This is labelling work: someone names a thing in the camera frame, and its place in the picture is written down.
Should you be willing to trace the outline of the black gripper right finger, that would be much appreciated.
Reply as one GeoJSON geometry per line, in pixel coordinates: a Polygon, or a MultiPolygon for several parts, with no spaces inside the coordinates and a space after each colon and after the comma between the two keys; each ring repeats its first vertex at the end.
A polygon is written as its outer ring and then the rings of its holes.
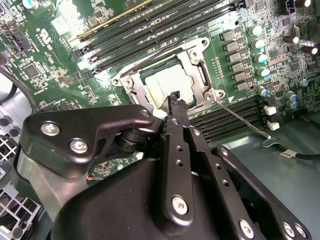
{"type": "Polygon", "coordinates": [[[193,126],[195,222],[183,240],[310,240],[304,224],[226,147],[210,149],[193,126]]]}

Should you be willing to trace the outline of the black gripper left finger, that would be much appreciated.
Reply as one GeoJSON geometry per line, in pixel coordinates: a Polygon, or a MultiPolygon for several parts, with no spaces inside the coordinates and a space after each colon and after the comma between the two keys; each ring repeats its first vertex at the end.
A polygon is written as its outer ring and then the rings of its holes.
{"type": "Polygon", "coordinates": [[[100,186],[88,187],[90,168],[107,158],[143,152],[160,160],[155,216],[179,228],[194,219],[188,106],[179,92],[161,108],[164,118],[139,104],[30,115],[23,123],[16,171],[33,188],[55,225],[105,208],[100,186]]]}

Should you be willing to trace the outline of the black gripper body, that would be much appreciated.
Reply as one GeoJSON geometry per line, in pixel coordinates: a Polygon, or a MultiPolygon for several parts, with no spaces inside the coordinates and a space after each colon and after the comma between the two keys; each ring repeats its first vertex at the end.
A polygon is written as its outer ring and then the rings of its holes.
{"type": "MultiPolygon", "coordinates": [[[[159,202],[157,160],[137,161],[70,199],[51,230],[53,240],[167,240],[153,221],[159,202]]],[[[192,176],[195,218],[181,240],[230,240],[230,228],[202,177],[192,176]]]]}

